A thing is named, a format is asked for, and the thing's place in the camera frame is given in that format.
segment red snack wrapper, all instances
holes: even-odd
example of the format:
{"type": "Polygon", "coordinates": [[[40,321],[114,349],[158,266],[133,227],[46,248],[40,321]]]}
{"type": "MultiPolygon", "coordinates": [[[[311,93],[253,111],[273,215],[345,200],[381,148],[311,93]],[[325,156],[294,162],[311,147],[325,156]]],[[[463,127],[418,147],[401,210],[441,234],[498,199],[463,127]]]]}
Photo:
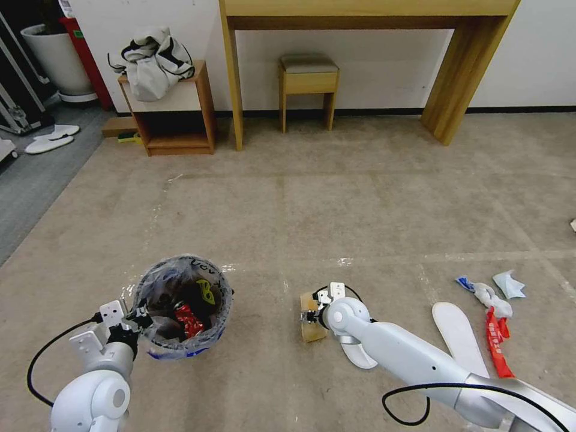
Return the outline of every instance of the red snack wrapper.
{"type": "Polygon", "coordinates": [[[490,347],[490,354],[492,361],[498,372],[500,378],[514,378],[514,374],[506,364],[504,354],[500,348],[500,343],[504,338],[508,338],[510,333],[506,325],[506,319],[502,318],[499,321],[494,316],[494,307],[491,307],[487,312],[486,319],[486,336],[488,337],[488,346],[490,347]]]}
{"type": "Polygon", "coordinates": [[[190,339],[204,330],[204,324],[190,310],[190,306],[184,304],[175,311],[178,322],[184,324],[184,333],[190,339]]]}

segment white jacket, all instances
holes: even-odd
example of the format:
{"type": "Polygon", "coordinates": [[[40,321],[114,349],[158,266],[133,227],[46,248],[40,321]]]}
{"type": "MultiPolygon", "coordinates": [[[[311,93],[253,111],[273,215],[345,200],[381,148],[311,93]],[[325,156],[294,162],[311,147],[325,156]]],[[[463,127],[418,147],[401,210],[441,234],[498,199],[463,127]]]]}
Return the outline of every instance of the white jacket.
{"type": "Polygon", "coordinates": [[[192,57],[170,36],[168,27],[137,29],[121,56],[123,61],[113,65],[109,59],[109,64],[117,73],[127,73],[130,89],[139,101],[157,101],[179,79],[194,75],[192,57]]]}

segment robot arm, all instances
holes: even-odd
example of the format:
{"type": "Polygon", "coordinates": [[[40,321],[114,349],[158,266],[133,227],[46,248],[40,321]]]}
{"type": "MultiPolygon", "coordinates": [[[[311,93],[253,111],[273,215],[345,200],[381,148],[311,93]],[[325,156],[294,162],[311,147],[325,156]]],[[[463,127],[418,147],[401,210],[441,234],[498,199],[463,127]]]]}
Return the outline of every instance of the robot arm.
{"type": "Polygon", "coordinates": [[[152,320],[141,308],[127,317],[119,300],[101,306],[100,314],[102,323],[70,338],[84,362],[84,374],[54,401],[53,432],[117,432],[128,416],[137,341],[152,320]]]}
{"type": "MultiPolygon", "coordinates": [[[[548,410],[568,430],[576,430],[576,410],[552,396],[516,379],[493,380],[474,375],[444,351],[402,327],[371,322],[361,301],[338,294],[330,297],[332,301],[326,302],[321,309],[319,321],[341,343],[362,344],[368,356],[408,385],[456,383],[497,387],[528,398],[548,410]]],[[[562,430],[540,410],[509,394],[470,388],[431,388],[423,392],[482,427],[498,428],[511,412],[515,416],[511,431],[562,430]]]]}

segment stool cushion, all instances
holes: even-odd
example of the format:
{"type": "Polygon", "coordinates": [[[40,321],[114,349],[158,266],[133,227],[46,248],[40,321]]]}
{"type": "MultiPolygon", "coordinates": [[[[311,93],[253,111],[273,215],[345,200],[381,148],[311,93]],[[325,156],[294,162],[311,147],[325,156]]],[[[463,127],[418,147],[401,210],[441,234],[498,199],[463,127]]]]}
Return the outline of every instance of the stool cushion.
{"type": "Polygon", "coordinates": [[[286,73],[336,72],[338,66],[324,54],[287,54],[280,57],[286,73]]]}

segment planter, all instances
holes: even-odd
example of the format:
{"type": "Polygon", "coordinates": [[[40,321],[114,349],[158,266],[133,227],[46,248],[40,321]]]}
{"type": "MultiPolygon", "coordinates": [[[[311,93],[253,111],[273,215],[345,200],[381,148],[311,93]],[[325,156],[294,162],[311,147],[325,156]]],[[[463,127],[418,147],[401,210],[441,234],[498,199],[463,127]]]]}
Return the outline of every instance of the planter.
{"type": "Polygon", "coordinates": [[[86,102],[97,98],[80,58],[67,33],[43,35],[44,24],[20,32],[38,62],[66,102],[86,102]]]}

